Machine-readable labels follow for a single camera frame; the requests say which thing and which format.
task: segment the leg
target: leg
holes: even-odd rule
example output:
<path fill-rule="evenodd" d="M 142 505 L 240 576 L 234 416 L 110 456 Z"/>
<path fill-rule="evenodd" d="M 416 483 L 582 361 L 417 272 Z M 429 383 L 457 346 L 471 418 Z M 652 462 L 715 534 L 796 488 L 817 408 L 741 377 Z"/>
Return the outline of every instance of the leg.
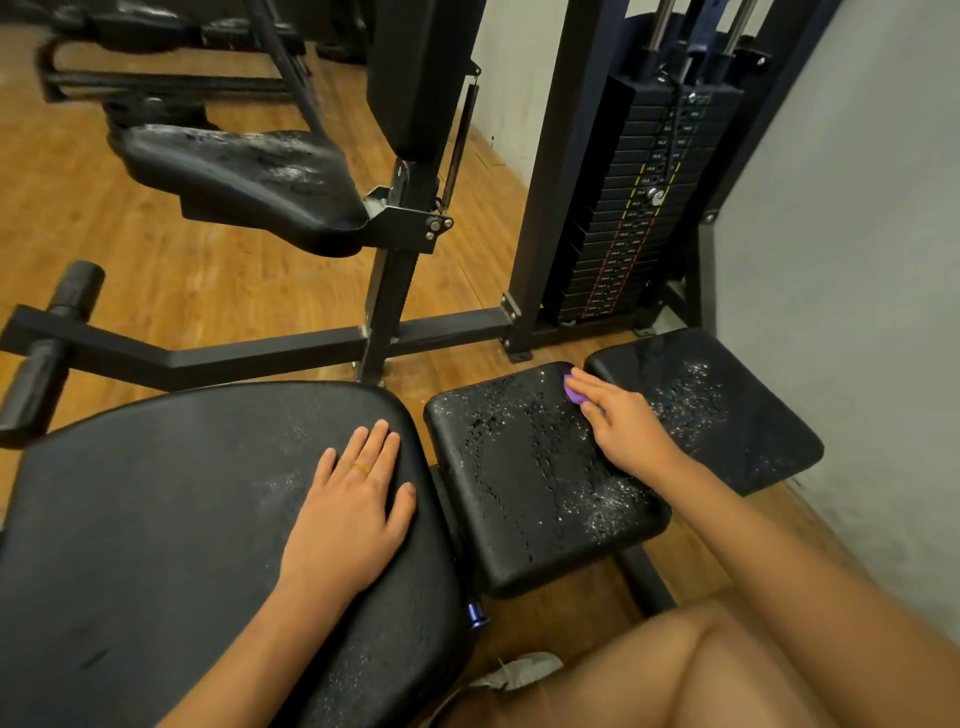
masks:
<path fill-rule="evenodd" d="M 527 688 L 466 694 L 443 728 L 830 725 L 729 596 L 660 615 Z"/>

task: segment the shoe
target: shoe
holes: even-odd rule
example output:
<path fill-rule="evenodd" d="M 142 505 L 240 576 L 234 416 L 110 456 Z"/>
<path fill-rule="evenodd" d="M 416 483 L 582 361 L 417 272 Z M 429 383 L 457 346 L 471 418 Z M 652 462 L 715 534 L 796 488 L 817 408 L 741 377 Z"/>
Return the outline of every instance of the shoe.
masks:
<path fill-rule="evenodd" d="M 420 728 L 433 728 L 437 721 L 449 712 L 453 702 L 463 691 L 476 689 L 514 691 L 542 680 L 563 666 L 563 661 L 552 652 L 531 652 L 520 655 L 506 665 L 501 663 L 500 669 L 477 678 L 466 687 L 449 695 L 433 715 L 420 724 Z"/>

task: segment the seat pad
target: seat pad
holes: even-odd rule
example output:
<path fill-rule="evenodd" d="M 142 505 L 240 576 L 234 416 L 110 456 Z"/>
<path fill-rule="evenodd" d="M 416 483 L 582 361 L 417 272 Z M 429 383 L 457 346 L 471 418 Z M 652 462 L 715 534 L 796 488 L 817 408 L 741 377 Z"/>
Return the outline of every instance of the seat pad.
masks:
<path fill-rule="evenodd" d="M 681 449 L 741 496 L 824 456 L 813 430 L 701 328 L 594 352 L 584 368 L 643 395 Z"/>
<path fill-rule="evenodd" d="M 510 597 L 659 534 L 670 509 L 597 447 L 554 362 L 431 399 L 424 410 L 464 547 Z"/>
<path fill-rule="evenodd" d="M 231 133 L 145 124 L 110 139 L 130 176 L 223 222 L 314 255 L 359 252 L 370 221 L 341 149 L 310 132 Z"/>
<path fill-rule="evenodd" d="M 381 389 L 269 382 L 144 400 L 24 452 L 0 547 L 4 728 L 154 726 L 276 583 L 320 455 L 379 418 L 402 438 L 389 501 L 411 480 L 417 514 L 275 725 L 405 725 L 470 647 L 417 429 Z"/>

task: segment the wet surface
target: wet surface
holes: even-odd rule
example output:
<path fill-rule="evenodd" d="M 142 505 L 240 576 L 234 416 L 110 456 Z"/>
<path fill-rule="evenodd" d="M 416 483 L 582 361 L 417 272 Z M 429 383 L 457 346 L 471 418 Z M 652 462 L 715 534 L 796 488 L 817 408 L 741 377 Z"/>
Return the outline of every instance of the wet surface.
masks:
<path fill-rule="evenodd" d="M 558 362 L 438 395 L 425 417 L 468 550 L 519 594 L 663 530 L 669 510 L 603 456 Z"/>
<path fill-rule="evenodd" d="M 642 394 L 681 449 L 741 495 L 823 457 L 823 444 L 803 420 L 701 329 L 604 349 L 586 369 Z"/>

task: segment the finger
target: finger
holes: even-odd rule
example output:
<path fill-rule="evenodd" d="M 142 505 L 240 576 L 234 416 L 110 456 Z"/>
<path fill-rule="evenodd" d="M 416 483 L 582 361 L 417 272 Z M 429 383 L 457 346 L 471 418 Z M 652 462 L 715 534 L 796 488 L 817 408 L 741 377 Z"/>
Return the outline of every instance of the finger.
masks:
<path fill-rule="evenodd" d="M 584 413 L 584 417 L 587 418 L 587 422 L 590 423 L 590 426 L 593 427 L 594 436 L 603 436 L 604 433 L 610 429 L 610 422 L 604 416 L 604 412 L 600 407 L 598 407 L 593 402 L 585 401 L 580 405 L 580 411 Z"/>
<path fill-rule="evenodd" d="M 386 420 L 376 421 L 376 425 L 374 425 L 370 431 L 370 437 L 367 438 L 366 444 L 363 446 L 363 449 L 360 450 L 360 454 L 357 455 L 356 462 L 352 468 L 353 472 L 348 476 L 352 482 L 362 483 L 370 476 L 373 463 L 376 462 L 377 456 L 380 454 L 380 451 L 383 450 L 383 443 L 387 439 L 389 432 L 390 426 Z"/>
<path fill-rule="evenodd" d="M 582 395 L 587 395 L 591 402 L 599 404 L 601 407 L 606 406 L 610 401 L 610 395 L 612 394 L 611 390 L 604 389 L 592 382 L 583 381 L 577 378 L 570 378 L 566 381 L 566 386 L 572 389 L 574 392 L 579 392 Z"/>
<path fill-rule="evenodd" d="M 327 480 L 330 479 L 330 475 L 333 473 L 333 466 L 337 462 L 337 451 L 333 448 L 327 448 L 324 450 L 324 454 L 320 456 L 320 462 L 317 463 L 317 471 L 313 473 L 313 486 L 314 488 L 323 488 L 326 485 Z"/>
<path fill-rule="evenodd" d="M 396 454 L 400 450 L 400 435 L 397 432 L 391 432 L 383 443 L 383 450 L 370 468 L 370 474 L 367 476 L 367 482 L 376 489 L 380 496 L 380 502 L 387 500 L 387 486 L 390 485 L 390 479 L 394 476 L 394 465 L 396 464 Z"/>
<path fill-rule="evenodd" d="M 357 455 L 360 454 L 360 450 L 363 449 L 364 443 L 367 442 L 367 436 L 370 432 L 365 427 L 357 427 L 353 430 L 353 435 L 350 437 L 350 441 L 347 443 L 347 446 L 344 448 L 344 454 L 340 456 L 340 462 L 337 463 L 337 467 L 333 471 L 333 475 L 330 476 L 330 481 L 341 481 L 350 471 L 350 468 L 353 467 L 353 463 L 357 459 Z"/>
<path fill-rule="evenodd" d="M 387 519 L 387 535 L 394 543 L 394 548 L 400 548 L 400 544 L 407 537 L 407 529 L 410 528 L 410 520 L 416 510 L 417 489 L 413 483 L 404 483 L 396 491 L 394 507 L 390 509 L 390 517 Z"/>
<path fill-rule="evenodd" d="M 604 381 L 599 376 L 588 374 L 579 367 L 574 367 L 570 370 L 570 373 L 580 381 L 585 381 L 589 384 L 596 384 L 598 387 L 603 389 L 619 389 L 619 387 L 617 387 L 615 384 L 610 384 L 608 381 Z"/>

